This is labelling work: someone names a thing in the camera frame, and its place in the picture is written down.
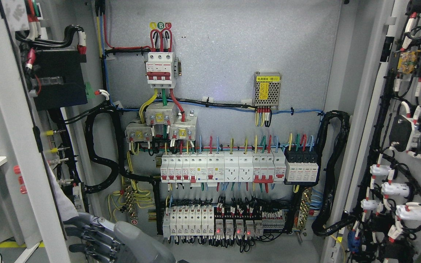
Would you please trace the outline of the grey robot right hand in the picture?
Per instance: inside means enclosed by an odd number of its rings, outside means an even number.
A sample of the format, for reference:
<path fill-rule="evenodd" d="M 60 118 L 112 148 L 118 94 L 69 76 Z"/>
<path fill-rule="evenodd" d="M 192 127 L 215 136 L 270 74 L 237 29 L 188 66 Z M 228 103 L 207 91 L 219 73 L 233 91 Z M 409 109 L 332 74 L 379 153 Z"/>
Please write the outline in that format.
<path fill-rule="evenodd" d="M 68 236 L 82 244 L 69 246 L 71 252 L 82 252 L 100 263 L 174 263 L 172 252 L 162 243 L 127 223 L 112 223 L 104 217 L 79 213 L 64 222 Z"/>

